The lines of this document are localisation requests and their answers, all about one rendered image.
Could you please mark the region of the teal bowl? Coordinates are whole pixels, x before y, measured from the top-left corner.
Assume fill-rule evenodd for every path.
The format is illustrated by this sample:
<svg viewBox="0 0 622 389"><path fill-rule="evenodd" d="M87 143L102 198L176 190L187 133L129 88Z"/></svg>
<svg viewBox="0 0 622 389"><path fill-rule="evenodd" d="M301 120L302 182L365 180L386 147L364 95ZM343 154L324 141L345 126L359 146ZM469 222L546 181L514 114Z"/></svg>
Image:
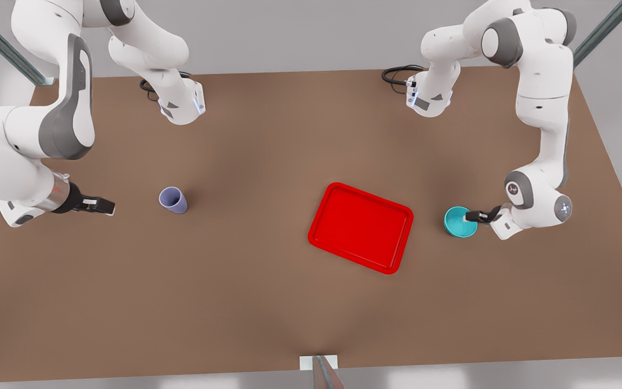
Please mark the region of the teal bowl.
<svg viewBox="0 0 622 389"><path fill-rule="evenodd" d="M448 234L454 237L471 237L476 231L478 224L466 220L469 209L462 206L454 206L447 210L444 215L444 227Z"/></svg>

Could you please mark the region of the lavender cup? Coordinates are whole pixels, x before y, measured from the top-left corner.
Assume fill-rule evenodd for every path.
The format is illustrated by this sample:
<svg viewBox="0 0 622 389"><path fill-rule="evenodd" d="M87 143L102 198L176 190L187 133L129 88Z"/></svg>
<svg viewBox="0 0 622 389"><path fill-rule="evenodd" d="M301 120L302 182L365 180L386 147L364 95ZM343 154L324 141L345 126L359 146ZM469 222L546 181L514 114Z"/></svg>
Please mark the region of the lavender cup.
<svg viewBox="0 0 622 389"><path fill-rule="evenodd" d="M166 187L159 194L159 203L165 209L176 213L183 214L187 212L188 203L182 191L177 187Z"/></svg>

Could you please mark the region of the red tray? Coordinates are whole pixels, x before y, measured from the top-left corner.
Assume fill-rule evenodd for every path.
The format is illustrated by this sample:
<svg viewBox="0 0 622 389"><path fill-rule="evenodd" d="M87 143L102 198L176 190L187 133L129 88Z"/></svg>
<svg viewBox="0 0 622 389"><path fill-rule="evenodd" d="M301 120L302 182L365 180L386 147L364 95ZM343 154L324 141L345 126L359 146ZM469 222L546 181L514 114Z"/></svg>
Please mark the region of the red tray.
<svg viewBox="0 0 622 389"><path fill-rule="evenodd" d="M326 188L308 240L328 253L392 275L400 267L412 223L408 207L335 182Z"/></svg>

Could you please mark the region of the silver frame post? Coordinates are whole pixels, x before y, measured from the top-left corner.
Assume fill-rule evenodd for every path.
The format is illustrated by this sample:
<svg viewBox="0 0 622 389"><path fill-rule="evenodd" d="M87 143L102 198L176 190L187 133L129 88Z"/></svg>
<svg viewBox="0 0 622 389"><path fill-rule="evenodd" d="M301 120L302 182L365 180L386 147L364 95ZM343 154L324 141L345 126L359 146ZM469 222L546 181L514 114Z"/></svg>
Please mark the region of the silver frame post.
<svg viewBox="0 0 622 389"><path fill-rule="evenodd" d="M299 365L300 370L313 372L313 389L346 389L336 372L337 355L301 356Z"/></svg>
<svg viewBox="0 0 622 389"><path fill-rule="evenodd" d="M27 59L0 34L0 55L35 86L52 86L54 77L43 76Z"/></svg>
<svg viewBox="0 0 622 389"><path fill-rule="evenodd" d="M585 37L573 52L573 68L577 66L622 22L622 0Z"/></svg>

